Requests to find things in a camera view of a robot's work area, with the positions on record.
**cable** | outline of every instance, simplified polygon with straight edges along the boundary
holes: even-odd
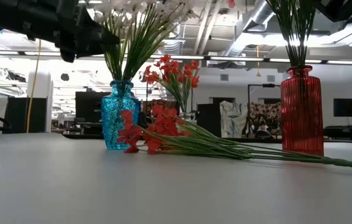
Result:
[[[33,94],[34,94],[34,87],[36,86],[37,69],[39,68],[40,53],[41,53],[41,39],[39,39],[39,53],[37,54],[36,70],[34,71],[31,102],[29,103],[29,110],[27,111],[26,133],[29,133],[29,128],[30,128],[30,125],[31,125],[31,112],[32,112]]]

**blue vase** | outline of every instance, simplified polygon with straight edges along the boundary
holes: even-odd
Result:
[[[131,96],[131,82],[112,81],[110,85],[112,93],[103,97],[101,103],[103,137],[107,149],[126,150],[128,144],[117,142],[119,131],[125,128],[120,113],[123,110],[133,110],[133,123],[136,124],[140,108],[137,107],[136,99]]]

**monitor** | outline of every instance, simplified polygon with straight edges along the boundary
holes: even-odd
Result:
[[[101,99],[110,92],[76,92],[76,118],[97,123],[101,120]]]
[[[352,117],[352,99],[333,99],[333,116]]]

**wall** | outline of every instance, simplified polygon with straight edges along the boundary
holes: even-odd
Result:
[[[228,82],[220,82],[220,74],[229,74]],[[197,104],[209,103],[210,97],[233,97],[236,103],[247,103],[247,85],[267,83],[267,75],[275,75],[275,84],[283,80],[285,74],[277,69],[260,70],[261,77],[257,77],[257,69],[202,68],[199,71],[201,81],[194,91],[194,109]],[[351,65],[313,65],[310,75],[320,78],[323,102],[323,124],[352,125],[352,118],[337,118],[333,116],[334,98],[352,98],[352,66]],[[279,88],[251,87],[250,101],[257,102],[258,98],[280,98]]]

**person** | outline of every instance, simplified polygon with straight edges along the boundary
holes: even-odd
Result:
[[[260,121],[259,128],[255,134],[255,138],[272,139],[273,136],[267,131],[265,121]]]

